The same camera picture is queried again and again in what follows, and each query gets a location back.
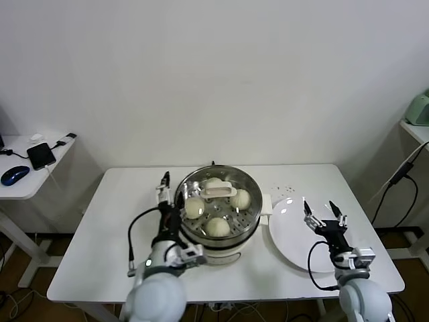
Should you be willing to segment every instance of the white plate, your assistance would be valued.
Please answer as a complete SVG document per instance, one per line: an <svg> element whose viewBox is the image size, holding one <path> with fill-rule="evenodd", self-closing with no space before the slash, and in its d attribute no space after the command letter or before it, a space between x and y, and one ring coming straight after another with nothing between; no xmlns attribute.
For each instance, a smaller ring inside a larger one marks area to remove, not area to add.
<svg viewBox="0 0 429 322"><path fill-rule="evenodd" d="M305 198L313 215L319 219L335 219L328 205L329 200L321 201L318 198ZM303 197L292 195L280 201L273 209L269 218L269 232L277 249L289 261L307 269L307 257L310 248L315 242L325 240L316 235L304 223ZM329 259L327 245L317 245L311 255L311 271L319 273L334 272L334 266Z"/></svg>

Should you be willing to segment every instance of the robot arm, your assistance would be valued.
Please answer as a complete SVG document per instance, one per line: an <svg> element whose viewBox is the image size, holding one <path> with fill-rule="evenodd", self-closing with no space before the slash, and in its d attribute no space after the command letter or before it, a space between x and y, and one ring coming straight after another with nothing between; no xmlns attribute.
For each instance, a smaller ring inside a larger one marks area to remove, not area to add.
<svg viewBox="0 0 429 322"><path fill-rule="evenodd" d="M129 265L128 276L135 277L125 302L125 315L130 322L179 321L186 307L186 294L178 277L188 268L206 262L202 245L187 245L179 237L182 220L170 197L169 172L156 190L161 219L152 252L137 270L133 261Z"/></svg>
<svg viewBox="0 0 429 322"><path fill-rule="evenodd" d="M340 290L340 305L349 322L394 322L389 296L369 280L369 265L375 258L371 248L352 248L344 233L347 216L329 202L337 220L319 220L304 201L304 221L317 235L326 239L330 260Z"/></svg>

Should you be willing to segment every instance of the blue mouse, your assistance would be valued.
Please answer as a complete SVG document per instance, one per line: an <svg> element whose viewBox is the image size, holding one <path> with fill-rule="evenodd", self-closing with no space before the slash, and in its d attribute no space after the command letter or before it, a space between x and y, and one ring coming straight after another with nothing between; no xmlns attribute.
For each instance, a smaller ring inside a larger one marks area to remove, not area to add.
<svg viewBox="0 0 429 322"><path fill-rule="evenodd" d="M25 177L28 172L29 167L27 166L14 166L13 168L3 173L0 182L5 186L11 186L19 179Z"/></svg>

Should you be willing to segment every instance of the charging cable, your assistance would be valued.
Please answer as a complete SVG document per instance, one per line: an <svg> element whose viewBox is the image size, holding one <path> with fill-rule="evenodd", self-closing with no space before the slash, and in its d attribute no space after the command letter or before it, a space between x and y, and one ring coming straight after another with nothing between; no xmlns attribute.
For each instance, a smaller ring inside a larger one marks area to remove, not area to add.
<svg viewBox="0 0 429 322"><path fill-rule="evenodd" d="M54 184L55 184L56 188L58 189L58 191L60 191L62 194L64 194L64 191L61 189L60 185L55 180L54 175L52 174L51 170L49 170L49 167L45 166L45 169L46 169L46 171L48 171L48 174L51 177L52 181L54 181Z"/></svg>
<svg viewBox="0 0 429 322"><path fill-rule="evenodd" d="M420 144L402 163L401 165L396 169L396 171L392 174L392 176L387 180L383 185L380 187L380 189L367 201L367 203L371 203L372 200L376 196L378 196L384 189L385 186L388 184L394 185L397 184L407 173L412 169L414 166L414 161L416 161L417 157L422 153L422 150L429 144L429 141L424 142ZM409 159L412 158L412 156L418 151L416 156L413 158L411 162L408 162Z"/></svg>

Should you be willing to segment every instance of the black phone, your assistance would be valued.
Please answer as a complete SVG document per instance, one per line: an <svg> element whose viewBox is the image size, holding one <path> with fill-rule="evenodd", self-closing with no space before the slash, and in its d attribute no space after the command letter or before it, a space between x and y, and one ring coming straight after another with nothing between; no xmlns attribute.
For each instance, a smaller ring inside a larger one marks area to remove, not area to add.
<svg viewBox="0 0 429 322"><path fill-rule="evenodd" d="M47 143L42 143L27 150L28 158L34 170L40 170L56 162L55 156Z"/></svg>

